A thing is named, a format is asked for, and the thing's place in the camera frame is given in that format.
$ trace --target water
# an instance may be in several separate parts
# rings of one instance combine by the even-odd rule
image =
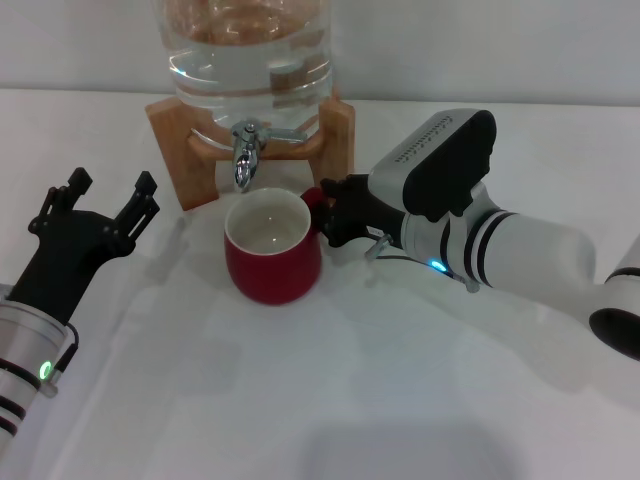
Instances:
[[[317,115],[332,89],[327,6],[296,15],[263,4],[176,13],[175,2],[167,0],[160,29],[183,102],[211,109],[224,127],[254,117],[298,128]]]
[[[307,233],[307,218],[294,208],[269,205],[247,213],[229,235],[241,248],[261,255],[284,252]]]

